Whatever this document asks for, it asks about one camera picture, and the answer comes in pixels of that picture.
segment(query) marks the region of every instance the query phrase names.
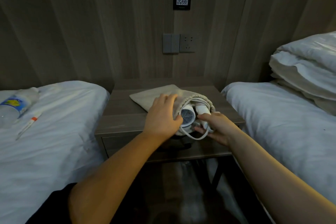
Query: black sleeve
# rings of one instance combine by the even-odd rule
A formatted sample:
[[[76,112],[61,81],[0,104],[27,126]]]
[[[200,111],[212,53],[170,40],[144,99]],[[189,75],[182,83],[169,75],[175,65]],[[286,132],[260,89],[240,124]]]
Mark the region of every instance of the black sleeve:
[[[76,183],[70,183],[66,185],[64,189],[52,192],[36,213],[29,218],[26,224],[71,224],[68,198],[70,191],[75,185]]]

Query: person's left hand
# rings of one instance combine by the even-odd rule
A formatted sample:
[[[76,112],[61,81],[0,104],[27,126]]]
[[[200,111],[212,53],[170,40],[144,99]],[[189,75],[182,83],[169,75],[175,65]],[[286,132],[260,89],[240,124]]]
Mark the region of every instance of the person's left hand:
[[[169,96],[161,94],[156,98],[149,109],[143,134],[149,137],[156,137],[162,142],[174,135],[183,122],[181,115],[173,119],[173,104],[177,94]]]

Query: forearm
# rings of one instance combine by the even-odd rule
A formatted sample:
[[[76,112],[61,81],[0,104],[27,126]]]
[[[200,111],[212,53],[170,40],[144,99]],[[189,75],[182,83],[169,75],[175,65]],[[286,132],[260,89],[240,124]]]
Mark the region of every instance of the forearm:
[[[276,161],[243,132],[230,149],[277,223],[336,223],[336,206]]]
[[[141,133],[78,183],[69,199],[73,223],[110,223],[136,175],[160,144],[160,139]]]

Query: hand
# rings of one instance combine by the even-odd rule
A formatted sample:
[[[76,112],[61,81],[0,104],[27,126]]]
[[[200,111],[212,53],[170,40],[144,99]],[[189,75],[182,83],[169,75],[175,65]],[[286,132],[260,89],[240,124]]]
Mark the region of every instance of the hand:
[[[216,130],[214,133],[208,133],[208,137],[211,137],[225,146],[229,146],[230,139],[237,131],[240,131],[240,129],[231,120],[220,112],[214,112],[211,115],[204,113],[197,115],[197,117],[200,120],[208,122],[210,127]],[[202,134],[205,133],[204,128],[195,127],[195,130]]]
[[[181,115],[173,119],[173,104],[177,94],[169,96],[161,94],[156,98],[149,109],[143,134],[149,137],[156,137],[162,143],[174,135],[183,122]]]

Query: power socket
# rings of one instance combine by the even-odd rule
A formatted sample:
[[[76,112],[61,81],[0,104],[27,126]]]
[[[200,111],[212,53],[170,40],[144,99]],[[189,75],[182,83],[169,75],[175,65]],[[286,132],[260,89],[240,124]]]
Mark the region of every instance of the power socket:
[[[180,35],[180,52],[195,52],[196,51],[196,38],[193,35],[181,34]]]

